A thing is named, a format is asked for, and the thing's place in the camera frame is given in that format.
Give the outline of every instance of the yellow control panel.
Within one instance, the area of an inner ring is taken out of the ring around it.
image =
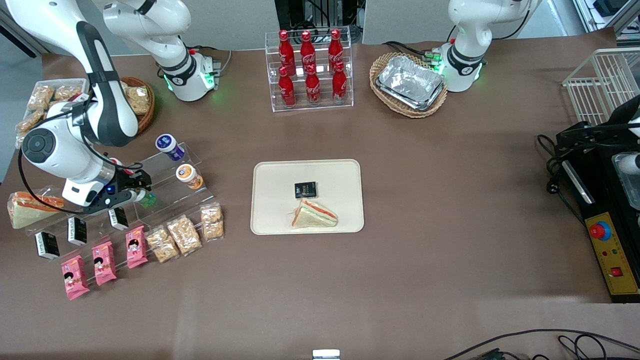
[[[620,239],[609,213],[588,218],[585,221],[596,257],[604,274],[611,295],[638,294],[638,286],[631,272]]]

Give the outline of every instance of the white robotic arm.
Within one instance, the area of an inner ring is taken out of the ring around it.
[[[107,4],[102,14],[112,33],[154,57],[180,100],[195,101],[214,89],[213,60],[189,53],[179,37],[191,25],[191,14],[182,1],[121,0]]]
[[[459,33],[453,44],[441,47],[442,75],[447,89],[461,92],[471,87],[480,63],[493,40],[489,24],[522,19],[540,0],[450,0],[449,17]]]
[[[64,198],[96,213],[132,201],[133,189],[150,189],[100,157],[90,143],[121,147],[138,132],[138,120],[120,87],[120,78],[98,31],[88,24],[74,0],[6,0],[15,21],[28,33],[75,56],[84,67],[94,101],[62,102],[24,138],[22,153],[36,167],[66,178]]]

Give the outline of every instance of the small black package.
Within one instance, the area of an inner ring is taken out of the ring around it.
[[[120,231],[124,231],[129,227],[127,214],[125,214],[123,208],[109,210],[109,221],[114,229],[118,229]]]
[[[77,246],[86,245],[86,222],[76,217],[69,218],[67,221],[67,241]]]
[[[316,182],[311,181],[309,183],[297,183],[296,184],[296,199],[308,198],[313,199],[318,196],[316,190]]]
[[[52,234],[41,233],[36,234],[36,245],[38,246],[38,256],[41,258],[53,260],[60,256],[60,250],[58,250],[58,242],[56,237]]]

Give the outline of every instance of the wrapped sandwich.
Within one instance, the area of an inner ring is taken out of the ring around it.
[[[65,205],[64,199],[59,197],[38,195],[38,198],[57,208],[62,208]],[[58,212],[55,209],[41,204],[28,192],[15,192],[11,194],[6,208],[9,211],[9,218],[11,219],[11,225],[14,229],[21,229]]]
[[[293,227],[333,227],[338,224],[338,216],[329,209],[310,202],[307,199],[300,201],[296,209],[296,216],[291,225]]]

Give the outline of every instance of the red bottle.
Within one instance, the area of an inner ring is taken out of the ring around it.
[[[305,67],[307,78],[305,84],[307,86],[307,101],[309,106],[320,105],[320,79],[316,75],[315,63]]]
[[[302,57],[302,69],[304,69],[305,74],[308,74],[307,70],[311,67],[313,67],[315,74],[316,49],[314,49],[314,46],[311,44],[311,33],[309,32],[309,30],[302,31],[302,46],[300,47],[300,56]]]
[[[293,81],[291,81],[291,78],[289,77],[286,66],[281,66],[278,71],[280,71],[280,80],[278,81],[278,85],[280,85],[282,101],[284,102],[285,108],[291,109],[296,105],[296,94],[293,91]]]
[[[344,104],[347,98],[347,76],[344,74],[344,63],[335,63],[335,73],[333,74],[333,102]]]
[[[289,43],[287,30],[280,30],[280,61],[287,68],[289,76],[296,74],[296,60],[293,57],[293,46]]]
[[[331,43],[329,44],[329,72],[333,73],[336,63],[342,62],[342,43],[340,42],[340,29],[331,30]]]

